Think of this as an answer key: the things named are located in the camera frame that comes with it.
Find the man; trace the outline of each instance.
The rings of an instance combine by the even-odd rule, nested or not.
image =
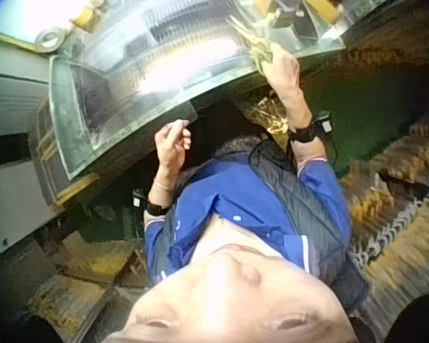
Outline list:
[[[346,313],[366,286],[346,255],[343,193],[311,129],[299,64],[272,45],[263,69],[285,105],[297,176],[269,139],[241,141],[176,191],[191,134],[156,134],[159,169],[144,214],[156,284],[109,342],[355,342]]]

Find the transparent cover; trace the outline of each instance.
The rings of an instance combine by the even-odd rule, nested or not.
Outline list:
[[[288,4],[298,22],[270,28],[253,1],[110,1],[93,34],[75,31],[51,58],[51,116],[69,179],[158,117],[195,120],[190,99],[256,70],[249,42],[227,23],[232,9],[298,57],[345,47],[316,10]]]

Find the gray wall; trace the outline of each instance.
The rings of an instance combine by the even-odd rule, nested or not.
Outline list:
[[[0,136],[28,132],[48,81],[47,56],[0,42]]]
[[[31,161],[0,166],[0,253],[56,215],[43,199]]]

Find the yellow item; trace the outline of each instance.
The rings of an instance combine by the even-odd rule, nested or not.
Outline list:
[[[277,9],[276,0],[255,0],[255,8],[265,18],[270,12]]]
[[[314,8],[329,24],[334,24],[340,15],[328,0],[307,0],[307,4]]]

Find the black object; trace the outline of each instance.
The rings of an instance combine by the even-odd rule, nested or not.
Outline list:
[[[132,198],[134,201],[134,207],[142,213],[144,210],[148,211],[154,217],[163,216],[169,210],[168,207],[162,207],[159,205],[151,204],[148,200],[148,197],[144,195],[144,192],[141,189],[134,189],[132,191]]]
[[[151,204],[150,202],[147,202],[146,210],[149,214],[151,214],[154,217],[163,216],[167,214],[169,211],[169,207],[162,207],[159,205]]]
[[[271,25],[274,29],[291,26],[295,13],[299,9],[300,0],[277,0],[277,16]]]
[[[308,143],[315,139],[316,130],[315,125],[311,123],[304,129],[296,129],[295,132],[289,131],[289,138],[291,141],[300,141],[301,143]]]
[[[429,294],[413,300],[395,320],[385,343],[429,342]]]

